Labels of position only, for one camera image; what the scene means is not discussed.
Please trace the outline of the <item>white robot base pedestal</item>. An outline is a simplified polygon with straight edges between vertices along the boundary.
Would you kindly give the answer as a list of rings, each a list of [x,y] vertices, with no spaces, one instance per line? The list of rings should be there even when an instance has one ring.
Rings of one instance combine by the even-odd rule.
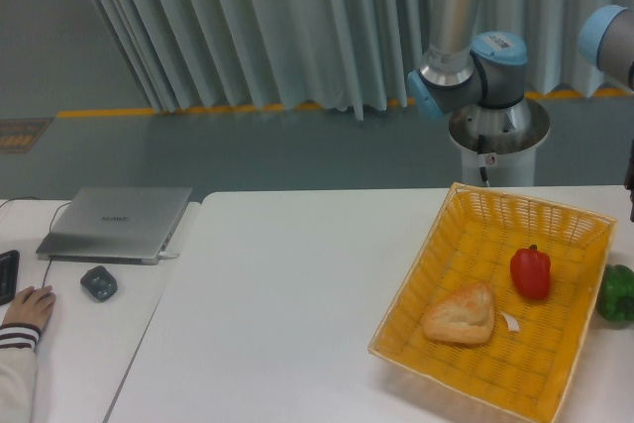
[[[529,187],[536,155],[550,131],[539,103],[523,99],[505,109],[467,106],[449,120],[449,134],[461,154],[462,182],[475,186]]]

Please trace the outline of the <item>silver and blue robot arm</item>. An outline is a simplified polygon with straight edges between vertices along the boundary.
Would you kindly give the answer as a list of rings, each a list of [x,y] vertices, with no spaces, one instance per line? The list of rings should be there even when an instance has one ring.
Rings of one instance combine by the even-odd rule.
[[[449,116],[462,179],[480,186],[530,186],[550,119],[526,98],[527,51],[511,33],[474,35],[478,0],[433,0],[429,47],[407,77],[419,110]]]

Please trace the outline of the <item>person's hand on mouse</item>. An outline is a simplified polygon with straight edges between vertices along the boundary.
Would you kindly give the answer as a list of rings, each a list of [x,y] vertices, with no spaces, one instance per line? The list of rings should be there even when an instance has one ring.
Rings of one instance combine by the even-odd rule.
[[[39,288],[32,286],[19,291],[11,302],[4,319],[3,326],[25,326],[34,327],[40,332],[44,331],[53,314],[55,305],[46,308],[36,304]]]

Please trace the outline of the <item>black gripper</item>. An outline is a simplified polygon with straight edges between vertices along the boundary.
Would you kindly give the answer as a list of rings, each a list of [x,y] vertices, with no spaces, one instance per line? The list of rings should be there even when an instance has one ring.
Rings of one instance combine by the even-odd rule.
[[[634,141],[631,142],[629,159],[624,177],[624,188],[629,192],[631,203],[629,220],[634,221]]]

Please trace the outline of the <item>cream sleeved forearm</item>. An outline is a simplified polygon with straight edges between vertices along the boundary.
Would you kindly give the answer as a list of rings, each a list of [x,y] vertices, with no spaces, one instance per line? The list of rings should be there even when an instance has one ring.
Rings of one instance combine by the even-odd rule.
[[[41,331],[30,324],[1,326],[1,421],[30,422]]]

